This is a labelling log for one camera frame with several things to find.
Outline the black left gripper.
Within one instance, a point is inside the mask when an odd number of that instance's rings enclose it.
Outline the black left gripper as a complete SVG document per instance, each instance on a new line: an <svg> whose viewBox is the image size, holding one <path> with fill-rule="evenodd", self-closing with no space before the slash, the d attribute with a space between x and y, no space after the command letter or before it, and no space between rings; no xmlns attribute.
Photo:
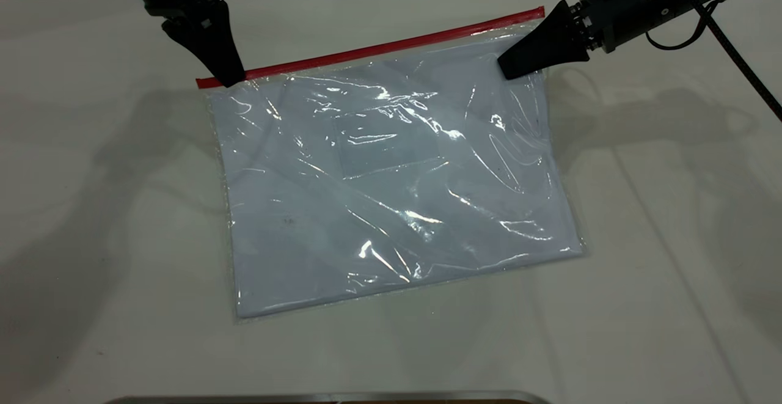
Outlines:
<svg viewBox="0 0 782 404"><path fill-rule="evenodd" d="M196 80L199 89L231 87L246 72L233 39L224 0L143 0L152 17L164 17L164 32L186 48L212 74Z"/></svg>

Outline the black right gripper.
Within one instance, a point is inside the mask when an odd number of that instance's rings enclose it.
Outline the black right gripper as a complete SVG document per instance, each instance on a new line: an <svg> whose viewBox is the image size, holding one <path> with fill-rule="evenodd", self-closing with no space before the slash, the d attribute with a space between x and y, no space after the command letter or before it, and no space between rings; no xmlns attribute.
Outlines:
<svg viewBox="0 0 782 404"><path fill-rule="evenodd" d="M528 36L497 59L506 80L568 62L590 60L588 50L611 53L635 37L692 9L688 0L560 1Z"/></svg>

